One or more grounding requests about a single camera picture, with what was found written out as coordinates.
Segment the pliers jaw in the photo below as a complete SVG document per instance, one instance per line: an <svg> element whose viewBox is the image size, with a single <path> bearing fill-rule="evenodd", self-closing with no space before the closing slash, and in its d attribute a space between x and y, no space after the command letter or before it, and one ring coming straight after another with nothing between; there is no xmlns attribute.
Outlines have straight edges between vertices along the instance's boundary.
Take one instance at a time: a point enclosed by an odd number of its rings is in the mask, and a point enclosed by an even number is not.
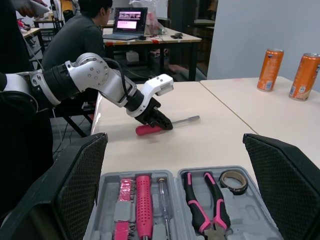
<svg viewBox="0 0 320 240"><path fill-rule="evenodd" d="M223 227L218 226L215 228L209 228L204 230L205 240L226 240L226 231Z"/></svg>

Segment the pliers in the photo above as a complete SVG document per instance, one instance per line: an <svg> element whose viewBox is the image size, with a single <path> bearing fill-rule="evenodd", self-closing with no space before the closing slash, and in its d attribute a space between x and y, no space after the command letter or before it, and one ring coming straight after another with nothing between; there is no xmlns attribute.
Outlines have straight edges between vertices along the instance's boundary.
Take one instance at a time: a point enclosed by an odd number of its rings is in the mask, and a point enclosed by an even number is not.
<svg viewBox="0 0 320 240"><path fill-rule="evenodd" d="M207 240L226 240L226 231L231 222L227 214L224 196L216 184L214 177L210 172L204 173L204 180L210 190L213 198L213 228L204 209L201 207L194 193L192 186L191 172L185 172L183 175L185 199L192 213L192 225Z"/></svg>

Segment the table surface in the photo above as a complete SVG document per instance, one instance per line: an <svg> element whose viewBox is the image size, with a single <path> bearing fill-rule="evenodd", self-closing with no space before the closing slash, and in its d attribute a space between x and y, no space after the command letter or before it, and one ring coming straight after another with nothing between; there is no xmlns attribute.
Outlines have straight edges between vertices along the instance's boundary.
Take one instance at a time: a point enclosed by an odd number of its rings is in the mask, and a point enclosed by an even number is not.
<svg viewBox="0 0 320 240"><path fill-rule="evenodd" d="M167 30L166 35L156 36L147 38L146 40L129 40L129 41L121 41L121 40L111 40L111 39L104 39L104 43L106 45L112 44L112 45L138 45L138 44L153 44L154 41L157 41L159 44L165 44L165 43L198 43L201 42L201 38L191 36L188 34L183 33L182 39L173 39L171 35L174 35L175 33L179 33L178 31L172 30L170 28L165 28ZM104 28L103 34L112 34L113 29L112 28Z"/></svg>
<svg viewBox="0 0 320 240"><path fill-rule="evenodd" d="M22 33L22 36L23 36L24 38L28 38L28 37L30 37L30 36L32 36L32 35L40 32L40 31L41 31L41 28L32 27L29 31L27 31L27 32L25 32L25 33Z"/></svg>
<svg viewBox="0 0 320 240"><path fill-rule="evenodd" d="M259 78L203 80L201 84L259 135L298 147L320 168L320 93L307 101L288 97L292 81L278 77L274 90L257 89Z"/></svg>
<svg viewBox="0 0 320 240"><path fill-rule="evenodd" d="M47 23L52 23L52 19L51 18L38 18L38 19L34 19L33 22L39 23L39 24L47 24Z"/></svg>
<svg viewBox="0 0 320 240"><path fill-rule="evenodd" d="M207 24L215 24L216 21L214 20L209 20L209 19L196 19L194 20L194 24L197 24L197 25L207 25Z"/></svg>
<svg viewBox="0 0 320 240"><path fill-rule="evenodd" d="M199 82L175 82L173 91L155 98L171 121L200 120L139 137L141 124L99 95L91 133L108 134L101 174L166 169L177 176L184 168L238 165L256 182L242 143L244 133L253 131Z"/></svg>

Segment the gray floor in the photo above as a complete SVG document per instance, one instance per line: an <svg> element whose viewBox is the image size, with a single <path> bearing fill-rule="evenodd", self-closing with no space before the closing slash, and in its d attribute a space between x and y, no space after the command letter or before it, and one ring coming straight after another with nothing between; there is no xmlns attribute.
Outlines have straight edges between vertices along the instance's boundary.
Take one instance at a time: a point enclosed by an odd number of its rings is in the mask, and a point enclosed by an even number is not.
<svg viewBox="0 0 320 240"><path fill-rule="evenodd" d="M85 119L85 117L73 116L71 119L82 129L85 134L90 135L91 125L88 120ZM69 124L67 125L67 122L62 117L52 118L51 126L53 134L52 154L53 158L56 159L59 153L65 147L67 147L70 143L74 143L75 141L80 139L81 136Z"/></svg>

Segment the tape roll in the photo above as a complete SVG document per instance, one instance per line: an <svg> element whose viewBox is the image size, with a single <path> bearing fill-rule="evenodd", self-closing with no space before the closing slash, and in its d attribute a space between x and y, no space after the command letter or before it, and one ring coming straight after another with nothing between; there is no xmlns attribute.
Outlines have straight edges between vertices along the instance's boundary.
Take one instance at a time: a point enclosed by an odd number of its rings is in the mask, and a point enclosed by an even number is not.
<svg viewBox="0 0 320 240"><path fill-rule="evenodd" d="M236 179L241 183L239 187L233 187L228 185L226 179ZM224 171L220 176L220 185L222 188L229 189L233 195L242 195L246 192L248 188L248 181L244 175L238 171L227 170Z"/></svg>

